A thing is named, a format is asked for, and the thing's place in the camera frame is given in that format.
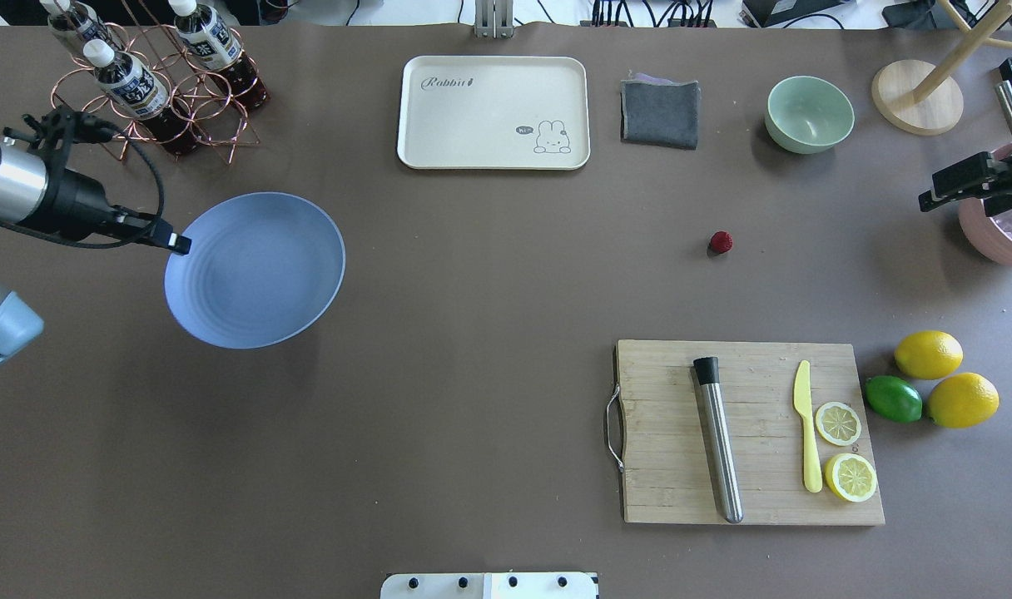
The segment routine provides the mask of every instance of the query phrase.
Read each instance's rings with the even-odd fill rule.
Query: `rabbit cartoon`
[[[536,137],[535,153],[570,153],[570,137],[566,133],[566,124],[560,120],[542,120],[539,122],[539,136]]]

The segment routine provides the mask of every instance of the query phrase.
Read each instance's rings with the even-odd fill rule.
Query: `lemon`
[[[853,452],[833,455],[825,463],[825,481],[829,489],[845,501],[865,501],[875,494],[875,467]]]
[[[845,447],[860,438],[860,418],[848,405],[828,402],[814,417],[818,433],[833,446]]]
[[[939,426],[968,428],[994,416],[998,390],[976,372],[961,372],[935,384],[928,397],[928,416]]]
[[[942,330],[917,331],[895,348],[895,363],[913,378],[942,378],[956,370],[962,359],[961,344]]]

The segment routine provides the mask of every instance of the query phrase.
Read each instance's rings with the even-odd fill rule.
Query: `dark liquid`
[[[176,29],[182,33],[194,33],[196,30],[207,29],[213,26],[214,14],[208,7],[199,4],[194,12],[187,16],[177,16],[174,20]],[[262,80],[258,77],[258,69],[254,62],[247,57],[247,53],[241,51],[236,62],[227,68],[215,72],[229,82],[228,87],[217,77],[209,77],[214,81],[214,86],[222,94],[228,94],[232,88],[232,97],[240,102],[248,110],[254,110],[263,105],[269,99],[269,90],[266,90]]]
[[[49,16],[49,21],[47,22],[55,30],[77,30],[88,21],[91,21],[91,37],[88,37],[88,39],[102,39],[111,49],[117,51],[124,50],[121,40],[114,35],[114,31],[110,30],[101,20],[92,19],[91,15],[88,14],[88,11],[81,4],[70,4],[69,11],[61,15]],[[77,54],[77,58],[84,59],[84,56],[83,54]]]
[[[247,58],[247,53],[240,53],[240,58],[227,68],[218,71],[229,82],[232,88],[233,98],[240,102],[245,109],[254,110],[263,105],[269,99],[269,90],[266,90],[262,80],[258,78],[258,71],[251,59]],[[209,77],[223,94],[229,93],[229,87],[225,82],[217,77]]]
[[[133,72],[133,57],[130,57],[129,54],[117,53],[113,63],[96,69],[96,79],[103,83],[117,83]],[[171,105],[172,110],[167,105],[155,116],[141,118],[138,121],[148,129],[148,132],[165,151],[174,156],[184,156],[186,153],[196,151],[199,147],[199,141],[191,133],[189,121],[178,116],[178,114],[183,114],[186,118],[190,118],[189,110],[182,103],[176,101],[176,98],[172,99]]]
[[[191,133],[189,122],[176,116],[178,113],[190,117],[190,113],[184,105],[174,98],[172,110],[170,110],[170,106],[165,106],[162,112],[138,122],[152,133],[152,137],[159,142],[164,151],[174,156],[184,156],[186,153],[196,151],[199,148],[199,141]]]

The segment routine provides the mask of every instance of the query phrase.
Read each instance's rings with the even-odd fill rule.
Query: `gray cloth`
[[[620,139],[638,144],[696,149],[699,145],[697,81],[675,83],[643,76],[620,81]]]

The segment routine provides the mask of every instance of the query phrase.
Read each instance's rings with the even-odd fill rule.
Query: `yellow knife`
[[[810,361],[798,364],[794,375],[794,412],[803,417],[803,482],[810,493],[821,493],[821,457],[813,430],[813,398],[810,395]]]

